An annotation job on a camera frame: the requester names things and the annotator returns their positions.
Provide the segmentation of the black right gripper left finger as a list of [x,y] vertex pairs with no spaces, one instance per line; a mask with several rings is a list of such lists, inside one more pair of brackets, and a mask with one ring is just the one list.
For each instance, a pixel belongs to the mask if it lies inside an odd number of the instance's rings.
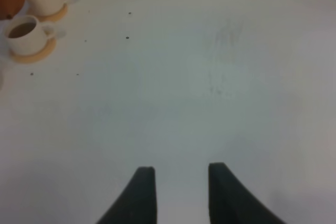
[[155,169],[139,167],[98,223],[157,223]]

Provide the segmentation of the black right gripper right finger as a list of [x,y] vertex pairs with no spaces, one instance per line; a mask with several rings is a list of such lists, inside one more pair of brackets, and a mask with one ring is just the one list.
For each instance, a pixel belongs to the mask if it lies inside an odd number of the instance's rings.
[[283,223],[224,163],[208,166],[210,223]]

